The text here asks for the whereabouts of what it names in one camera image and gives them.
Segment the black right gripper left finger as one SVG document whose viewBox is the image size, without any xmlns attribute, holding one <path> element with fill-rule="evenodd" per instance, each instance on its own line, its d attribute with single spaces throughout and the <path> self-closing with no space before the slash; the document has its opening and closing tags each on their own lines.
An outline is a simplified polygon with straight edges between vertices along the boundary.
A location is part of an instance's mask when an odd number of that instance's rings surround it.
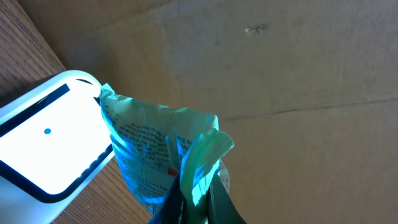
<svg viewBox="0 0 398 224">
<path fill-rule="evenodd" d="M 187 203 L 180 190 L 180 176 L 178 175 L 160 209 L 148 224 L 187 224 L 187 216 Z"/>
</svg>

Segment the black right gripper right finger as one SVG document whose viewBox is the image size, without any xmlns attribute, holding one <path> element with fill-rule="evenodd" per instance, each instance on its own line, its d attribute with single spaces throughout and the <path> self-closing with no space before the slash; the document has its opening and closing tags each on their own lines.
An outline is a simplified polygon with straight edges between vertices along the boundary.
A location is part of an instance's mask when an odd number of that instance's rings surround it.
<svg viewBox="0 0 398 224">
<path fill-rule="evenodd" d="M 206 193 L 209 224 L 246 224 L 236 210 L 218 175 L 214 175 Z"/>
</svg>

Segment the teal snack packet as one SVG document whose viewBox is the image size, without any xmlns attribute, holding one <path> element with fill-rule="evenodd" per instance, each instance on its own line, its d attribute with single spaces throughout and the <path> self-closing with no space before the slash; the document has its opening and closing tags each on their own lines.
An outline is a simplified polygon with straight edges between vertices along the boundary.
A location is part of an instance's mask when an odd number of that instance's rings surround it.
<svg viewBox="0 0 398 224">
<path fill-rule="evenodd" d="M 99 98 L 122 177 L 137 201 L 156 214 L 178 177 L 189 223 L 209 223 L 205 194 L 234 147 L 217 115 L 118 95 L 108 84 Z"/>
</svg>

